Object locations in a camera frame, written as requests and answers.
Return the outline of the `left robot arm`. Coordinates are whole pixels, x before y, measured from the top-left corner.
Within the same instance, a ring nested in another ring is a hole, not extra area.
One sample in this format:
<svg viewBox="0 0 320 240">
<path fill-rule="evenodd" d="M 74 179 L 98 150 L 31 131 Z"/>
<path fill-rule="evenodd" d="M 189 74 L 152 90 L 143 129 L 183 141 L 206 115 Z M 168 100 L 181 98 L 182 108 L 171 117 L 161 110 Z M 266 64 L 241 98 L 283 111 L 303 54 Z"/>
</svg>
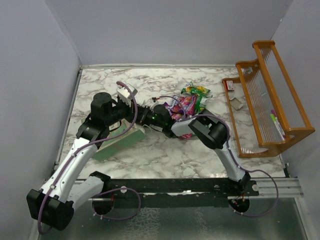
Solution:
<svg viewBox="0 0 320 240">
<path fill-rule="evenodd" d="M 63 231 L 75 211 L 91 197 L 103 198 L 122 190 L 110 188 L 110 177 L 97 171 L 80 185 L 74 183 L 102 143 L 120 138 L 133 128 L 138 118 L 135 95 L 125 88 L 117 91 L 117 100 L 107 92 L 97 93 L 66 158 L 39 190 L 29 191 L 27 205 L 40 235 L 51 229 Z"/>
</svg>

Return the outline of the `green printed paper bag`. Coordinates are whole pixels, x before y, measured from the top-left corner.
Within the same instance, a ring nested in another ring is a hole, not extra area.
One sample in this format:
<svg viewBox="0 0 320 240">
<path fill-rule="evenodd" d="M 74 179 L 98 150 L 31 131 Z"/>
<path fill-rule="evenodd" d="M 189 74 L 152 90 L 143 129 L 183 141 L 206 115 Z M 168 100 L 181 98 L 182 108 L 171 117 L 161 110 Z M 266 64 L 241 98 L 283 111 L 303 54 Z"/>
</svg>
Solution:
<svg viewBox="0 0 320 240">
<path fill-rule="evenodd" d="M 137 124 L 134 124 L 134 126 L 124 135 L 103 142 L 92 158 L 96 161 L 104 161 L 109 157 L 115 155 L 117 152 L 133 146 L 138 141 L 143 140 L 144 138 L 144 128 Z"/>
</svg>

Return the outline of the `purple pink snack packet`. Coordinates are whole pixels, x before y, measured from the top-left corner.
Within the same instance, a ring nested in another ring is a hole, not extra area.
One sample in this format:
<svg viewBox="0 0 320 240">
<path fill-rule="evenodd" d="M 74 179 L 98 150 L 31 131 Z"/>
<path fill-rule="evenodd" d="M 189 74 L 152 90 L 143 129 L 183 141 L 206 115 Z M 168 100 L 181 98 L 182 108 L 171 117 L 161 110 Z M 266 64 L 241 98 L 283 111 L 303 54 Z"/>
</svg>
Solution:
<svg viewBox="0 0 320 240">
<path fill-rule="evenodd" d="M 195 104 L 196 104 L 196 96 L 173 96 L 174 100 L 172 99 L 171 102 L 164 103 L 164 106 L 167 110 L 169 110 L 170 114 L 177 113 L 177 114 L 186 114 L 192 115 L 195 111 Z"/>
</svg>

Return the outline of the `yellow green snack packet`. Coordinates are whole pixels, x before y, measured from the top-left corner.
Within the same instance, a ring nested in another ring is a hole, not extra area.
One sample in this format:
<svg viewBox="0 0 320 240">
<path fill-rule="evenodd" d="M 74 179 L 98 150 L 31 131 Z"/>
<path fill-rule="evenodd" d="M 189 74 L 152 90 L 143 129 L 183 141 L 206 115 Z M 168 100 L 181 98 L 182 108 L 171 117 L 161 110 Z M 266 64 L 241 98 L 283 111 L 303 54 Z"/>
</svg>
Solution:
<svg viewBox="0 0 320 240">
<path fill-rule="evenodd" d="M 194 85 L 192 81 L 187 83 L 180 91 L 181 94 L 192 95 L 192 96 L 193 95 L 208 96 L 210 92 L 211 92 L 210 89 L 201 85 Z"/>
</svg>

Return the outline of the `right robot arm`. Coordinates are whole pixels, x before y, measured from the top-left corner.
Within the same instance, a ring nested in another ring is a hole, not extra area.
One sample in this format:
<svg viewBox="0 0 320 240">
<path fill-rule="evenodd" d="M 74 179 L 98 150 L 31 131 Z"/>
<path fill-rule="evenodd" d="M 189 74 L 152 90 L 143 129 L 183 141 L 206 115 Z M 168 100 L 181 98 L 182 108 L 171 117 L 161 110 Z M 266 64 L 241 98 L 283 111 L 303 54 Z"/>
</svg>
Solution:
<svg viewBox="0 0 320 240">
<path fill-rule="evenodd" d="M 154 108 L 138 106 L 136 123 L 149 127 L 157 127 L 168 138 L 178 138 L 186 134 L 194 134 L 207 148 L 214 150 L 222 162 L 229 180 L 229 189 L 240 196 L 248 189 L 251 176 L 240 166 L 229 145 L 229 126 L 208 110 L 184 119 L 175 120 L 163 104 Z"/>
</svg>

